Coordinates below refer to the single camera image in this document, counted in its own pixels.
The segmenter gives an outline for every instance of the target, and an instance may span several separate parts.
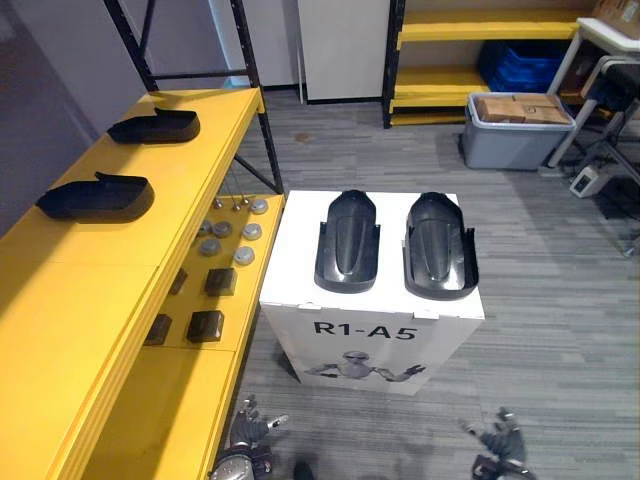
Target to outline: printed robot image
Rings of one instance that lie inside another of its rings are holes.
[[[344,352],[342,357],[346,360],[343,363],[325,363],[319,367],[307,370],[305,373],[309,375],[321,375],[323,377],[338,378],[346,377],[353,380],[362,380],[367,378],[372,372],[377,373],[387,382],[404,382],[413,375],[423,372],[426,367],[422,365],[414,365],[407,368],[403,373],[395,375],[386,368],[370,367],[364,362],[369,360],[369,355],[364,352]],[[327,373],[330,370],[337,370],[337,373]]]

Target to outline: gray storage bin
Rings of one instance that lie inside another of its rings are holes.
[[[469,168],[536,170],[576,126],[537,123],[491,123],[478,116],[475,100],[510,93],[472,93],[462,134],[464,161]]]

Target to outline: yellow shelf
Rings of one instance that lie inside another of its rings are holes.
[[[269,205],[262,215],[247,208],[233,212],[226,197],[221,197],[222,209],[207,213],[212,222],[230,222],[234,233],[221,240],[222,251],[213,257],[198,253],[199,244],[211,237],[193,243],[182,265],[188,277],[179,293],[168,295],[160,309],[172,319],[169,334],[163,345],[143,347],[140,352],[84,480],[200,480],[211,469],[284,207],[283,195],[257,197]],[[247,223],[260,224],[259,239],[240,238]],[[247,266],[231,260],[241,245],[251,246],[256,256]],[[208,297],[204,284],[209,269],[229,266],[237,272],[234,295]],[[189,342],[191,313],[216,309],[224,314],[220,341]]]
[[[226,417],[219,399],[233,391],[233,359],[232,352],[143,347],[83,478],[204,479]]]
[[[446,10],[409,12],[398,33],[403,42],[443,40],[568,40],[585,12],[572,10]]]
[[[464,123],[465,115],[460,109],[445,112],[394,113],[391,125],[434,125],[442,123]]]
[[[462,107],[470,93],[488,91],[473,66],[401,68],[390,112],[394,107]]]
[[[240,349],[241,342],[246,339],[253,311],[258,301],[262,279],[267,269],[271,247],[275,240],[280,213],[284,207],[282,195],[258,195],[269,204],[269,209],[256,215],[243,208],[240,212],[231,211],[232,202],[223,198],[222,209],[210,209],[206,215],[212,223],[228,221],[233,226],[230,237],[220,239],[222,252],[213,257],[204,257],[198,252],[203,241],[196,239],[191,246],[182,268],[189,275],[177,295],[168,295],[160,308],[160,313],[171,317],[171,329],[165,346],[183,348],[204,348],[234,352]],[[262,236],[257,240],[242,238],[242,228],[247,223],[258,223],[262,228]],[[233,252],[239,246],[253,249],[256,259],[249,265],[241,266],[233,262]],[[232,296],[209,297],[204,291],[205,280],[209,269],[233,267],[237,273],[235,292]],[[220,310],[223,312],[223,335],[218,342],[193,344],[186,338],[191,314],[201,310]]]
[[[142,341],[254,114],[259,90],[145,95],[198,113],[184,144],[103,136],[56,183],[95,171],[149,179],[153,206],[126,224],[56,221],[30,209],[0,240],[0,465],[20,479],[80,478]]]

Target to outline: cardboard box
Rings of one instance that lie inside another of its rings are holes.
[[[524,123],[524,112],[511,96],[479,98],[476,109],[480,120],[491,123]]]
[[[513,101],[524,112],[524,123],[553,123],[568,125],[568,114],[563,110],[555,95],[543,93],[517,93]]]
[[[557,108],[560,105],[555,95],[544,93],[515,93],[513,100],[520,105],[534,105],[536,107]]]
[[[414,395],[484,321],[480,293],[476,288],[458,300],[436,301],[406,290],[402,242],[418,193],[367,192],[380,225],[371,289],[340,294],[316,285],[320,222],[339,194],[289,193],[261,310],[303,384]],[[457,202],[455,195],[449,198]],[[353,367],[353,359],[361,366]],[[402,380],[383,376],[415,365],[426,368]],[[364,373],[353,375],[354,368]]]
[[[640,40],[640,0],[599,0],[593,16],[627,37]]]

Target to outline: white cardboard box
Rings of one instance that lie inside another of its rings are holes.
[[[483,322],[480,294],[476,288],[459,300],[436,301],[405,289],[402,246],[417,193],[367,192],[381,226],[370,290],[339,294],[317,286],[320,222],[339,194],[290,192],[260,295],[262,311],[302,383],[413,395]],[[425,369],[402,375],[414,366]]]

